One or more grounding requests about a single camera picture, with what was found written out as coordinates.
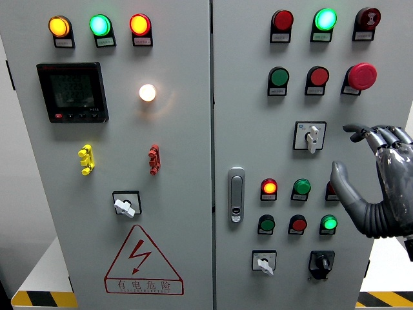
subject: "yellow indicator light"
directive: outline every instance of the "yellow indicator light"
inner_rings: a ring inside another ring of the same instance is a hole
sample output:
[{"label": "yellow indicator light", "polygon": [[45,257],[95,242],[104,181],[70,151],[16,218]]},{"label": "yellow indicator light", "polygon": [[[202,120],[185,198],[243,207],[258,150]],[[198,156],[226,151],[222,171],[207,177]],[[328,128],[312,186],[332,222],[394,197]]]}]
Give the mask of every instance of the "yellow indicator light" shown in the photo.
[{"label": "yellow indicator light", "polygon": [[137,36],[144,36],[150,30],[149,18],[144,14],[136,14],[130,18],[129,27]]},{"label": "yellow indicator light", "polygon": [[55,37],[65,37],[70,31],[69,22],[63,16],[54,16],[49,20],[49,30]]},{"label": "yellow indicator light", "polygon": [[151,84],[145,84],[141,87],[141,89],[139,89],[139,97],[141,97],[144,101],[150,102],[155,99],[155,96],[156,89]]},{"label": "yellow indicator light", "polygon": [[273,194],[277,189],[277,186],[274,183],[267,183],[264,185],[264,192],[267,194]]}]

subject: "warning triangle sign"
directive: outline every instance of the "warning triangle sign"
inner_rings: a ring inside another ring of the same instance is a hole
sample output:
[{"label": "warning triangle sign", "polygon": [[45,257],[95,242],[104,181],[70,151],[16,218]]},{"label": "warning triangle sign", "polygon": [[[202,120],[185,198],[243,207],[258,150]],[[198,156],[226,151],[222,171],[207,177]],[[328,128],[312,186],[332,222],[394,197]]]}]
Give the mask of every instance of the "warning triangle sign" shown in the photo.
[{"label": "warning triangle sign", "polygon": [[134,225],[105,276],[108,293],[183,295],[183,280],[142,226]]}]

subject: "white switch knob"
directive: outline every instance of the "white switch knob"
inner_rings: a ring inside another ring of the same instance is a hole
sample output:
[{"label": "white switch knob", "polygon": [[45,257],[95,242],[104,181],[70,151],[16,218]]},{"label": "white switch knob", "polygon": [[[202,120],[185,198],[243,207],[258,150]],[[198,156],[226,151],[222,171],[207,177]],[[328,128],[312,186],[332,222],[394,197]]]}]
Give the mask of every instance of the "white switch knob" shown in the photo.
[{"label": "white switch knob", "polygon": [[274,272],[272,271],[272,268],[269,266],[269,264],[266,260],[258,260],[258,266],[259,266],[259,268],[261,268],[263,273],[266,273],[269,276],[274,275]]},{"label": "white switch knob", "polygon": [[115,209],[116,209],[117,213],[122,213],[122,214],[126,215],[129,218],[133,218],[134,215],[135,215],[135,210],[133,210],[130,207],[130,203],[128,203],[127,201],[123,202],[119,199],[116,200],[115,201]]},{"label": "white switch knob", "polygon": [[318,129],[316,126],[310,127],[310,132],[307,134],[307,143],[308,150],[311,154],[314,154],[318,144]]}]

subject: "red terminal connector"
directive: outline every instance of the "red terminal connector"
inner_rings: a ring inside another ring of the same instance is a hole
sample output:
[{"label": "red terminal connector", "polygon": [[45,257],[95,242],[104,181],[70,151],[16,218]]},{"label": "red terminal connector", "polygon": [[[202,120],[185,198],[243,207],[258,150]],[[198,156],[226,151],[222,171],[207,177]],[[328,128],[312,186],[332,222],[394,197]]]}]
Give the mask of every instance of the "red terminal connector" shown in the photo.
[{"label": "red terminal connector", "polygon": [[159,156],[159,147],[157,144],[153,144],[148,153],[149,166],[151,175],[155,175],[161,168],[161,157]]}]

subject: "yellow black hazard stripe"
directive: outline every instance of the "yellow black hazard stripe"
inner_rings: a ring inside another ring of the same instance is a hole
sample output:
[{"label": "yellow black hazard stripe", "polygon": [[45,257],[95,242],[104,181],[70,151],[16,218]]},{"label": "yellow black hazard stripe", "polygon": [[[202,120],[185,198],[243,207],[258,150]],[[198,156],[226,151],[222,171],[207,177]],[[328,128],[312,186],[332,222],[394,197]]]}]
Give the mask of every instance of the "yellow black hazard stripe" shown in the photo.
[{"label": "yellow black hazard stripe", "polygon": [[413,292],[360,292],[356,308],[413,307]]},{"label": "yellow black hazard stripe", "polygon": [[77,308],[72,292],[18,291],[12,299],[12,305]]}]

